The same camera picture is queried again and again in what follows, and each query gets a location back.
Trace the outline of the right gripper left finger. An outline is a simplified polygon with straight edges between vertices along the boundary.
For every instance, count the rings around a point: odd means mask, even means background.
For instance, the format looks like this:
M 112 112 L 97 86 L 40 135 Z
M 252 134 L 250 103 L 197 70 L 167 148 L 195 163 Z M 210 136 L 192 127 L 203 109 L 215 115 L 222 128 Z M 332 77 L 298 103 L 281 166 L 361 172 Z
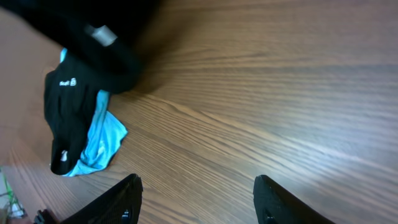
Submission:
M 137 224 L 142 205 L 142 180 L 130 174 L 90 204 L 65 219 L 66 224 Z

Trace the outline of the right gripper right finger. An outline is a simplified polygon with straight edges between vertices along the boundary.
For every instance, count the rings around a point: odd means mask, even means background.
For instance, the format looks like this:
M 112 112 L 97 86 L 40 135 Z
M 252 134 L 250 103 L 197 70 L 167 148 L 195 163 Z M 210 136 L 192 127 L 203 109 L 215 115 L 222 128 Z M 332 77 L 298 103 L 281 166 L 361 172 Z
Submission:
M 259 224 L 333 224 L 267 175 L 255 178 L 253 196 Z

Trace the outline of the black t-shirt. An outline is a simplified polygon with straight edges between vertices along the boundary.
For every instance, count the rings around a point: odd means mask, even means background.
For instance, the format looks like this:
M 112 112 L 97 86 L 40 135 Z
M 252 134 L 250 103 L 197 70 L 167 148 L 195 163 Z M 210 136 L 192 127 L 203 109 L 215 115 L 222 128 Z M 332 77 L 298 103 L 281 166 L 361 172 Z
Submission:
M 91 85 L 114 94 L 137 83 L 142 64 L 131 50 L 159 7 L 153 0 L 1 0 L 1 7 L 60 44 Z

